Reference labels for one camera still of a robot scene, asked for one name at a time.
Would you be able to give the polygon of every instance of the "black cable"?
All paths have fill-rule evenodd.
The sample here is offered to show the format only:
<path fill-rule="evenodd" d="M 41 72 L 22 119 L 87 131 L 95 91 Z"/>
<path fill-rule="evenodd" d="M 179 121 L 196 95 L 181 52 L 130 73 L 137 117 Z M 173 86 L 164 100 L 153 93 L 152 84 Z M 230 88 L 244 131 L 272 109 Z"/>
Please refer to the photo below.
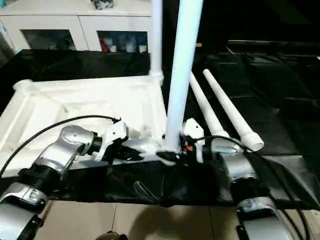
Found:
<path fill-rule="evenodd" d="M 39 135 L 43 134 L 44 132 L 53 129 L 59 125 L 65 124 L 65 123 L 69 123 L 75 120 L 79 120 L 79 119 L 90 119 L 90 118 L 97 118 L 97 119 L 108 119 L 111 120 L 113 123 L 116 123 L 118 121 L 118 119 L 115 119 L 113 117 L 110 116 L 102 116 L 102 115 L 85 115 L 85 116 L 76 116 L 73 118 L 69 118 L 66 120 L 62 120 L 59 122 L 56 122 L 55 124 L 52 124 L 50 126 L 47 126 L 46 128 L 42 129 L 41 131 L 38 131 L 35 135 L 33 135 L 32 137 L 30 137 L 28 140 L 26 140 L 24 143 L 22 143 L 12 154 L 11 156 L 8 158 L 8 160 L 5 162 L 5 164 L 3 165 L 1 171 L 0 171 L 0 179 L 2 178 L 2 175 L 4 174 L 7 166 L 9 165 L 9 163 L 12 161 L 12 159 L 28 144 L 30 143 L 32 140 L 34 140 L 36 137 L 38 137 Z"/>
<path fill-rule="evenodd" d="M 259 153 L 253 151 L 252 149 L 250 149 L 249 147 L 241 144 L 238 140 L 232 139 L 230 137 L 226 137 L 226 136 L 218 136 L 218 135 L 212 135 L 212 136 L 203 136 L 197 139 L 194 139 L 194 142 L 200 141 L 200 140 L 208 140 L 208 139 L 224 139 L 227 140 L 229 142 L 232 142 L 236 145 L 238 145 L 239 147 L 241 147 L 244 151 L 250 151 L 252 152 L 254 155 L 256 155 L 257 157 L 259 157 L 261 160 L 263 160 L 263 162 L 267 165 L 267 167 L 269 168 L 269 170 L 272 172 L 272 174 L 275 176 L 276 180 L 278 181 L 278 183 L 280 184 L 280 186 L 282 187 L 282 189 L 284 190 L 285 194 L 288 196 L 290 202 L 295 206 L 295 210 L 297 211 L 297 213 L 299 214 L 299 217 L 301 219 L 301 222 L 303 224 L 304 227 L 304 231 L 305 231 L 305 240 L 310 240 L 310 232 L 309 232 L 309 227 L 308 227 L 308 223 L 306 220 L 305 215 L 303 214 L 303 212 L 296 207 L 296 202 L 294 200 L 294 197 L 292 196 L 292 194 L 289 192 L 287 186 L 285 185 L 285 183 L 281 180 L 281 178 L 279 177 L 279 175 L 277 174 L 275 168 L 270 164 L 269 160 L 266 159 L 265 157 L 261 156 Z M 294 223 L 294 221 L 292 220 L 292 218 L 287 214 L 287 212 L 283 213 L 284 216 L 288 219 L 288 221 L 290 222 L 290 224 L 292 225 L 292 227 L 294 228 L 294 230 L 296 231 L 298 237 L 301 240 L 303 239 L 303 236 L 301 234 L 301 232 L 299 231 L 297 225 Z"/>

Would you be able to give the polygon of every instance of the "white pvc pipe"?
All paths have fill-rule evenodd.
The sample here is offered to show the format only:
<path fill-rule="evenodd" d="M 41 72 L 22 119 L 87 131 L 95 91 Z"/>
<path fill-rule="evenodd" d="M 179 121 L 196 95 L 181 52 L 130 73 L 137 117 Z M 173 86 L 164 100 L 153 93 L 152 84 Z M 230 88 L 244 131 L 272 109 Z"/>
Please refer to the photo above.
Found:
<path fill-rule="evenodd" d="M 162 14 L 163 1 L 152 0 L 152 42 L 151 42 L 151 58 L 150 72 L 152 80 L 157 81 L 160 85 L 163 84 L 164 75 L 162 72 Z"/>
<path fill-rule="evenodd" d="M 222 105 L 224 111 L 228 115 L 230 121 L 232 122 L 235 130 L 240 136 L 241 142 L 252 149 L 253 151 L 258 151 L 263 148 L 264 141 L 260 136 L 254 132 L 248 125 L 246 120 L 242 117 L 239 111 L 236 109 L 235 105 L 231 102 L 227 94 L 220 87 L 219 83 L 216 81 L 214 76 L 208 69 L 203 71 L 203 74 L 207 81 L 209 82 L 215 96 L 218 98 L 220 104 Z"/>
<path fill-rule="evenodd" d="M 179 151 L 203 0 L 180 0 L 166 123 L 166 147 Z"/>
<path fill-rule="evenodd" d="M 210 103 L 208 102 L 204 92 L 202 91 L 195 75 L 190 73 L 190 85 L 195 95 L 195 98 L 199 104 L 201 112 L 204 116 L 206 124 L 209 127 L 211 135 L 230 137 L 229 134 L 224 130 L 219 122 L 215 112 L 213 111 Z"/>

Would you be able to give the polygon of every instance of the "table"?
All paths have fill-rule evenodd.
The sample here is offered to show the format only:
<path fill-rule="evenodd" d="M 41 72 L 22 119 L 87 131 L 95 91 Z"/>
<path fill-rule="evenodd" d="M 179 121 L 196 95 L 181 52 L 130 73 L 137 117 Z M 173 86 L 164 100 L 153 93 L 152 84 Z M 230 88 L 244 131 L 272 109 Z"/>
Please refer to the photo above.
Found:
<path fill-rule="evenodd" d="M 163 63 L 162 93 L 168 107 L 172 61 Z M 193 73 L 224 129 L 237 137 L 232 124 L 202 75 L 208 68 L 221 83 L 249 125 L 265 142 L 261 154 L 276 167 L 302 209 L 320 210 L 320 61 L 316 57 L 196 53 Z M 146 75 L 149 56 L 105 54 L 95 51 L 23 50 L 0 68 L 0 110 L 6 107 L 12 85 L 22 79 L 53 81 Z M 190 90 L 185 119 L 193 117 L 209 134 Z M 266 166 L 254 159 L 279 208 L 294 208 Z M 0 192 L 12 178 L 2 179 Z M 232 206 L 222 194 L 213 169 L 201 164 L 165 166 L 161 162 L 134 163 L 70 171 L 51 196 L 55 200 L 119 202 L 161 206 Z"/>

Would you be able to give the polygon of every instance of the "white frame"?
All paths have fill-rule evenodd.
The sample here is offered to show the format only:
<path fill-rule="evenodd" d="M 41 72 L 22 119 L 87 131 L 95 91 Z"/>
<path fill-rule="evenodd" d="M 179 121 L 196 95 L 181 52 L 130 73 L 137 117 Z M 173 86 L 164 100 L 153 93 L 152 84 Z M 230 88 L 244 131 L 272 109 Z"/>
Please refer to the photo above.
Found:
<path fill-rule="evenodd" d="M 151 17 L 148 16 L 79 16 L 90 51 L 101 51 L 97 31 L 147 32 L 148 52 L 151 52 Z"/>
<path fill-rule="evenodd" d="M 78 51 L 88 50 L 78 16 L 19 15 L 1 16 L 16 51 L 31 49 L 21 30 L 69 30 Z"/>

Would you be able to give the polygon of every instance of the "glass cabinet door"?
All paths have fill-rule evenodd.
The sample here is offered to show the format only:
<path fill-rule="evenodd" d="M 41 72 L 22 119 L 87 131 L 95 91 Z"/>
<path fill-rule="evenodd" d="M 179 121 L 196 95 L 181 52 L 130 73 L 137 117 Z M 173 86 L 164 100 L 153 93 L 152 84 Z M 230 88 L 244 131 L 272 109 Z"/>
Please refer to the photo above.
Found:
<path fill-rule="evenodd" d="M 88 50 L 78 16 L 0 16 L 14 50 Z"/>
<path fill-rule="evenodd" d="M 146 31 L 97 31 L 101 51 L 108 53 L 148 52 Z"/>
<path fill-rule="evenodd" d="M 21 29 L 31 49 L 76 50 L 69 30 Z"/>
<path fill-rule="evenodd" d="M 91 51 L 150 53 L 151 17 L 80 16 L 79 18 Z"/>

